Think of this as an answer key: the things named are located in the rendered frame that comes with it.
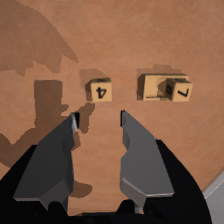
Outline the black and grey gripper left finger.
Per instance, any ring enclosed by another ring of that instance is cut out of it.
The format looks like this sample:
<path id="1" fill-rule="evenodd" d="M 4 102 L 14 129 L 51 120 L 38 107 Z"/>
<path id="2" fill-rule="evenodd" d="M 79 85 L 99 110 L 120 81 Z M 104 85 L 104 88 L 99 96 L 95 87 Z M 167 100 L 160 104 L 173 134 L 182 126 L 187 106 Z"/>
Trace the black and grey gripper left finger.
<path id="1" fill-rule="evenodd" d="M 79 128 L 80 114 L 74 112 L 36 145 L 32 145 L 0 180 L 0 224 L 47 215 L 52 201 L 67 213 L 74 191 L 71 150 Z M 65 155 L 65 156 L 64 156 Z"/>

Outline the tan cube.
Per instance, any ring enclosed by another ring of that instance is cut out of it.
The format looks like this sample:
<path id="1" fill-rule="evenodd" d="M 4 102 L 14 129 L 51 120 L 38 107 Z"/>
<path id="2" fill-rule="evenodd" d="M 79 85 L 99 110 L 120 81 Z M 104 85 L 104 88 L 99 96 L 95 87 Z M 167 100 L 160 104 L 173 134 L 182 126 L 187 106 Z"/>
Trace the tan cube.
<path id="1" fill-rule="evenodd" d="M 112 84 L 110 78 L 94 78 L 90 86 L 92 102 L 112 101 Z"/>
<path id="2" fill-rule="evenodd" d="M 188 102 L 193 83 L 180 78 L 168 78 L 166 81 L 165 96 L 171 102 Z"/>

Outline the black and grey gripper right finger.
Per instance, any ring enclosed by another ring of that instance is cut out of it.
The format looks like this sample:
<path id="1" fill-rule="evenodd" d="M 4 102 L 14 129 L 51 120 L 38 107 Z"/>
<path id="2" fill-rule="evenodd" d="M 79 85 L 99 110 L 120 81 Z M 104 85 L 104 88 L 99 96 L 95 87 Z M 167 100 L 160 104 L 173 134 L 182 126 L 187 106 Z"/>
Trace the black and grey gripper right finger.
<path id="1" fill-rule="evenodd" d="M 170 224 L 212 224 L 206 200 L 184 165 L 127 111 L 120 112 L 123 145 L 120 190 L 135 213 Z"/>

